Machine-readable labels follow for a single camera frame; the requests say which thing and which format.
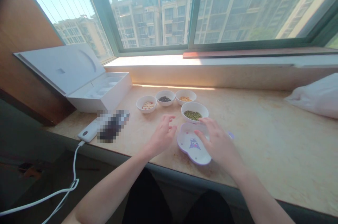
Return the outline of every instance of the white bowl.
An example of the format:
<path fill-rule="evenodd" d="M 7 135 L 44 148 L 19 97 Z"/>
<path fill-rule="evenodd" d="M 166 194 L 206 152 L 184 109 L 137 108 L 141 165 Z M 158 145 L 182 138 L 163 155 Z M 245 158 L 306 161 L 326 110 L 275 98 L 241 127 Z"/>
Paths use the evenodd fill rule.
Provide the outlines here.
<path fill-rule="evenodd" d="M 163 96 L 166 96 L 166 97 L 170 98 L 171 101 L 169 101 L 169 102 L 161 102 L 161 101 L 159 101 L 158 99 L 161 98 L 161 97 L 163 97 Z M 160 91 L 160 92 L 158 92 L 158 93 L 156 94 L 156 100 L 157 100 L 157 102 L 158 102 L 161 106 L 169 106 L 169 105 L 171 105 L 171 104 L 174 102 L 174 100 L 175 100 L 175 93 L 174 93 L 173 91 L 170 91 L 170 90 L 162 90 L 162 91 Z"/>
<path fill-rule="evenodd" d="M 179 103 L 179 105 L 183 105 L 187 102 L 181 101 L 180 100 L 181 97 L 189 97 L 189 99 L 193 102 L 193 101 L 196 100 L 197 95 L 190 90 L 182 89 L 182 90 L 179 90 L 179 91 L 176 92 L 175 97 L 176 97 L 176 101 Z"/>
<path fill-rule="evenodd" d="M 209 131 L 205 125 L 184 123 L 177 135 L 177 144 L 194 163 L 198 165 L 207 165 L 211 161 L 211 156 L 205 149 L 200 138 L 195 134 L 195 130 L 201 131 L 207 140 L 210 140 Z"/>
<path fill-rule="evenodd" d="M 193 112 L 198 112 L 202 115 L 202 117 L 208 117 L 209 116 L 209 111 L 206 107 L 204 107 L 202 104 L 199 104 L 197 102 L 186 102 L 185 104 L 182 105 L 181 112 L 184 117 L 184 119 L 193 124 L 201 124 L 201 121 L 195 121 L 192 120 L 184 115 L 186 111 L 193 111 Z"/>
<path fill-rule="evenodd" d="M 144 109 L 142 109 L 142 106 L 147 101 L 153 102 L 155 104 L 155 106 L 153 108 L 150 108 L 149 110 L 144 110 Z M 156 98 L 153 97 L 153 96 L 150 96 L 150 95 L 149 96 L 145 96 L 145 97 L 141 97 L 136 102 L 136 107 L 139 109 L 140 112 L 142 112 L 144 114 L 152 113 L 155 110 L 156 105 L 157 105 Z"/>

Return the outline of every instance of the leg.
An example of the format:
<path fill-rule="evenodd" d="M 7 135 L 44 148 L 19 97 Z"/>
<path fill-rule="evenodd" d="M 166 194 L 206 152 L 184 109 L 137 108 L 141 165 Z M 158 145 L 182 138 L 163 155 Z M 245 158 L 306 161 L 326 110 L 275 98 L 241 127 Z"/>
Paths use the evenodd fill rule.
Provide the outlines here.
<path fill-rule="evenodd" d="M 172 215 L 161 189 L 147 169 L 143 169 L 130 189 L 122 224 L 172 223 Z"/>
<path fill-rule="evenodd" d="M 195 202 L 183 223 L 234 224 L 234 221 L 224 198 L 219 193 L 208 190 Z"/>

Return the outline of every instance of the white plastic bag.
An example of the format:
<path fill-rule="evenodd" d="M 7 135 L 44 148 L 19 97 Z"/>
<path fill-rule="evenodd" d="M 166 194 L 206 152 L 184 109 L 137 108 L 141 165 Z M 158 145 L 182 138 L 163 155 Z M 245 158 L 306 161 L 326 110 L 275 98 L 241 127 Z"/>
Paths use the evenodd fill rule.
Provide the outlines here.
<path fill-rule="evenodd" d="M 296 88 L 285 100 L 307 111 L 338 119 L 338 73 Z"/>

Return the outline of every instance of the white power cable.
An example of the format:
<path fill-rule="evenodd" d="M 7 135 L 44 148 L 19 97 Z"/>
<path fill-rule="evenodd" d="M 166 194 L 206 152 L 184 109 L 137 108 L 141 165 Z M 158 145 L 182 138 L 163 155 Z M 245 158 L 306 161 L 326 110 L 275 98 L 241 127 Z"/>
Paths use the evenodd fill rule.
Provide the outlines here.
<path fill-rule="evenodd" d="M 55 195 L 57 194 L 60 194 L 60 193 L 64 193 L 66 192 L 66 195 L 63 197 L 63 199 L 61 200 L 61 202 L 58 204 L 58 206 L 55 208 L 55 210 L 52 212 L 52 214 L 42 223 L 42 224 L 45 224 L 47 223 L 47 221 L 49 221 L 49 219 L 62 207 L 62 203 L 63 201 L 66 199 L 66 197 L 68 196 L 68 194 L 75 190 L 75 188 L 77 187 L 78 183 L 79 183 L 79 179 L 76 178 L 76 173 L 75 173 L 75 161 L 76 161 L 76 154 L 77 154 L 77 150 L 79 149 L 79 147 L 83 146 L 84 145 L 84 141 L 81 141 L 76 150 L 75 150 L 75 153 L 74 153 L 74 161 L 73 161 L 73 174 L 74 174 L 74 179 L 73 179 L 73 182 L 71 183 L 70 187 L 68 189 L 62 189 L 62 190 L 59 190 L 57 192 L 54 192 L 53 194 L 50 194 L 49 196 L 43 198 L 43 199 L 40 199 L 38 201 L 35 201 L 33 203 L 30 203 L 30 204 L 27 204 L 27 205 L 24 205 L 24 206 L 20 206 L 20 207 L 17 207 L 17 208 L 13 208 L 13 209 L 10 209 L 10 210 L 7 210 L 7 211 L 4 211 L 4 212 L 0 212 L 0 217 L 1 216 L 4 216 L 4 215 L 8 215 L 10 213 L 14 213 L 14 212 L 17 212 L 17 211 L 21 211 L 23 209 L 26 209 L 26 208 L 29 208 L 29 207 L 32 207 L 32 206 L 35 206 L 37 204 L 40 204 L 41 202 L 43 201 L 46 201 L 47 199 L 50 199 L 51 197 L 54 197 Z"/>

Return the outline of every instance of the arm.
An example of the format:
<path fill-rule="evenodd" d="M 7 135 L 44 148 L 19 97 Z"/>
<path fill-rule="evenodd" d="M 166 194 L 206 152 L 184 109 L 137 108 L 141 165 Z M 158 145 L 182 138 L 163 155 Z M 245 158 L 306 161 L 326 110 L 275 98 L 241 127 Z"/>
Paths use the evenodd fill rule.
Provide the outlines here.
<path fill-rule="evenodd" d="M 169 126 L 175 116 L 164 115 L 145 147 L 94 186 L 71 211 L 63 224 L 106 223 L 127 195 L 148 161 L 171 144 L 176 126 Z"/>
<path fill-rule="evenodd" d="M 264 188 L 258 177 L 244 164 L 230 136 L 215 120 L 200 119 L 208 128 L 210 141 L 200 131 L 195 133 L 208 153 L 233 178 L 257 224 L 294 223 L 284 209 Z"/>

